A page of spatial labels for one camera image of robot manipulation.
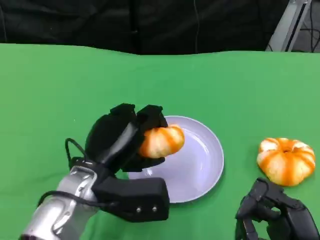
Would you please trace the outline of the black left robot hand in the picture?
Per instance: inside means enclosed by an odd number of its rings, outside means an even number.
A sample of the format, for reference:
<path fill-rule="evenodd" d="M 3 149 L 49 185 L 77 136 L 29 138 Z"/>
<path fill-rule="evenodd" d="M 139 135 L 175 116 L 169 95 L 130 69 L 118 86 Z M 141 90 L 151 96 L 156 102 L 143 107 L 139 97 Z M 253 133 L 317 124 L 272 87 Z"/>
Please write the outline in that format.
<path fill-rule="evenodd" d="M 148 130 L 167 127 L 158 105 L 147 105 L 135 112 L 135 105 L 122 103 L 101 116 L 92 126 L 85 141 L 85 156 L 113 173 L 141 172 L 157 166 L 164 157 L 151 158 L 140 154 Z"/>

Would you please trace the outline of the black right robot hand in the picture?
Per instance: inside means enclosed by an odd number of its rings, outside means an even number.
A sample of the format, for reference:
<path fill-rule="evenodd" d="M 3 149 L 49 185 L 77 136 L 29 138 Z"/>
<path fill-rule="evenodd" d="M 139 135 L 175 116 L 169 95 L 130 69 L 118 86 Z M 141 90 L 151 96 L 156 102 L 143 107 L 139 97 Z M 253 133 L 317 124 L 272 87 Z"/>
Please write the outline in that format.
<path fill-rule="evenodd" d="M 253 221 L 268 223 L 271 240 L 318 240 L 320 233 L 309 209 L 300 200 L 264 178 L 257 178 L 235 215 L 236 240 L 260 240 Z"/>

